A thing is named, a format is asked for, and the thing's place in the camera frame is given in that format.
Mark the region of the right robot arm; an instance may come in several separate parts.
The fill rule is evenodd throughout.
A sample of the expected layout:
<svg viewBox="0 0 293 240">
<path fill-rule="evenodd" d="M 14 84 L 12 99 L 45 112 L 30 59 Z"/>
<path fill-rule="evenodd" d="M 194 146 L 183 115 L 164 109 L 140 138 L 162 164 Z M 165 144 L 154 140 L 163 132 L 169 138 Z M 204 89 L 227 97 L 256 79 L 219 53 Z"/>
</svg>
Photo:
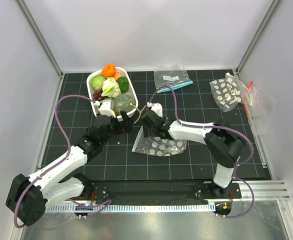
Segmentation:
<svg viewBox="0 0 293 240">
<path fill-rule="evenodd" d="M 187 140 L 207 146 L 217 162 L 211 186 L 217 198 L 229 192 L 237 161 L 250 140 L 241 132 L 230 128 L 224 120 L 216 123 L 194 123 L 165 119 L 150 110 L 142 116 L 144 135 L 154 135 L 167 140 Z"/>
</svg>

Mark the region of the white perforated plastic basket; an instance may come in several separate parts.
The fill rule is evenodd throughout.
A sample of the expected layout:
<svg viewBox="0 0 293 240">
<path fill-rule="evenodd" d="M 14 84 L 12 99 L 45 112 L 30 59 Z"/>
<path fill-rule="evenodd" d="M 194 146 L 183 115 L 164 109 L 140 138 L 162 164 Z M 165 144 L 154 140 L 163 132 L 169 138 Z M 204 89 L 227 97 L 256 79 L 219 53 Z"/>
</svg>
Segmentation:
<svg viewBox="0 0 293 240">
<path fill-rule="evenodd" d="M 122 77 L 126 77 L 128 78 L 128 81 L 129 81 L 129 89 L 128 89 L 128 92 L 126 92 L 125 94 L 129 94 L 131 96 L 133 96 L 137 102 L 138 102 L 138 105 L 137 107 L 139 106 L 139 101 L 137 99 L 137 96 L 136 96 L 136 93 L 135 93 L 135 90 L 134 90 L 134 87 L 132 85 L 132 82 L 130 80 L 130 77 L 128 75 L 128 73 L 126 72 L 126 70 L 124 70 L 123 68 L 121 67 L 116 67 L 116 72 L 121 74 Z M 95 71 L 93 73 L 91 73 L 88 77 L 87 77 L 87 80 L 86 80 L 86 84 L 87 84 L 87 90 L 88 90 L 88 94 L 89 94 L 89 98 L 91 99 L 91 106 L 92 106 L 92 110 L 93 110 L 93 113 L 95 116 L 98 116 L 98 115 L 101 115 L 99 113 L 99 107 L 101 105 L 101 101 L 95 101 L 92 97 L 94 91 L 96 90 L 93 90 L 93 88 L 91 87 L 91 79 L 94 77 L 94 76 L 97 76 L 97 75 L 102 75 L 102 70 L 98 70 L 98 71 Z M 135 114 L 136 111 L 130 111 L 128 113 L 128 117 L 131 118 L 134 114 Z M 122 121 L 122 116 L 119 116 L 116 114 L 116 117 L 118 119 L 118 121 Z"/>
</svg>

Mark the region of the green netted melon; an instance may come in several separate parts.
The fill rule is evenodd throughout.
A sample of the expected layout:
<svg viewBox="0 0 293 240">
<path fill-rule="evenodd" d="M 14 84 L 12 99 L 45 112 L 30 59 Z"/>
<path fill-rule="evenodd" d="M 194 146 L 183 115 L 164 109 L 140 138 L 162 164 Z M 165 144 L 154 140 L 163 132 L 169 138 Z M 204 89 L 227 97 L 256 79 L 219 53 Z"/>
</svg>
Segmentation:
<svg viewBox="0 0 293 240">
<path fill-rule="evenodd" d="M 136 124 L 140 120 L 142 113 L 146 108 L 146 106 L 144 106 L 142 109 L 139 109 L 137 105 L 138 101 L 132 95 L 122 93 L 116 96 L 113 100 L 113 111 L 116 113 L 117 116 L 122 116 L 121 112 L 125 112 L 128 116 L 129 112 L 137 111 L 138 117 L 133 122 L 134 124 Z"/>
</svg>

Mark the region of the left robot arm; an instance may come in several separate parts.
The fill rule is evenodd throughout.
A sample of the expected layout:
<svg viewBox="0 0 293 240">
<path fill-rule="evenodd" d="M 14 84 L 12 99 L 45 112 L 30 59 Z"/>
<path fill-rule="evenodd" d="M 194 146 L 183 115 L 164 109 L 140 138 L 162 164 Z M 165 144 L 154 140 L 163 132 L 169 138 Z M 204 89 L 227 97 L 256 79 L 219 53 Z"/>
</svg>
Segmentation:
<svg viewBox="0 0 293 240">
<path fill-rule="evenodd" d="M 83 175 L 62 180 L 99 155 L 114 135 L 132 131 L 134 118 L 125 111 L 120 115 L 122 120 L 99 114 L 83 136 L 67 145 L 66 153 L 37 172 L 14 177 L 5 205 L 13 212 L 15 227 L 20 229 L 35 224 L 47 208 L 59 202 L 74 197 L 87 200 L 92 196 L 90 180 Z"/>
</svg>

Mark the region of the white cauliflower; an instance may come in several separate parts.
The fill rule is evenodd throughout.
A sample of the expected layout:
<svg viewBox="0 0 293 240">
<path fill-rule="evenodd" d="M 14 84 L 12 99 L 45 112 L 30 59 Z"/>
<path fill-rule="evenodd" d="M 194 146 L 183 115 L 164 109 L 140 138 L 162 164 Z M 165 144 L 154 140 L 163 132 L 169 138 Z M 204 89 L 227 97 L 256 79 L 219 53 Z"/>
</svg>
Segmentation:
<svg viewBox="0 0 293 240">
<path fill-rule="evenodd" d="M 102 97 L 115 98 L 121 94 L 119 84 L 113 77 L 107 78 L 102 85 Z"/>
</svg>

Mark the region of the white dotted zip bag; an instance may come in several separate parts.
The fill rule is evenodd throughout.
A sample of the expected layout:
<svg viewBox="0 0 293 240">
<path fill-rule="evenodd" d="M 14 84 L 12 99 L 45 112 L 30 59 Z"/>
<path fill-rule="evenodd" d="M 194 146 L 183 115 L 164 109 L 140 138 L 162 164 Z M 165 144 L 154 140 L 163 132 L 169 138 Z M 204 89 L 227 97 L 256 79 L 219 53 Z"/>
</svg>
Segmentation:
<svg viewBox="0 0 293 240">
<path fill-rule="evenodd" d="M 182 154 L 187 143 L 187 140 L 161 139 L 158 136 L 144 137 L 144 130 L 141 127 L 131 151 L 156 157 L 169 157 Z"/>
</svg>

